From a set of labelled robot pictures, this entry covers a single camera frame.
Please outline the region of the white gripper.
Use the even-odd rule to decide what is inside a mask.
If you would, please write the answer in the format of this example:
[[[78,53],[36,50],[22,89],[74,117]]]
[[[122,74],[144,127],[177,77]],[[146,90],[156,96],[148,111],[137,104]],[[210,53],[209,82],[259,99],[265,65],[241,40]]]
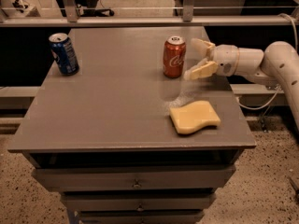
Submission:
[[[191,45],[200,57],[205,59],[184,73],[185,80],[211,77],[215,73],[219,76],[229,77],[235,73],[239,58],[238,47],[233,45],[219,45],[216,47],[214,43],[199,38],[193,38]],[[206,57],[210,56],[212,50],[213,61],[209,61]]]

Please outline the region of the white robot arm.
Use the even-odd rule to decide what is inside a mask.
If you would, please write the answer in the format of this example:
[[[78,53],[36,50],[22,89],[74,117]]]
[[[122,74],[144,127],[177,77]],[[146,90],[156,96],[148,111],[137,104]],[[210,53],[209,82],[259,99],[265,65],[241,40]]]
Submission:
[[[284,91],[299,128],[299,55],[287,42],[277,41],[265,51],[218,45],[193,38],[191,45],[202,60],[184,73],[186,80],[218,76],[241,76],[252,83],[279,85]]]

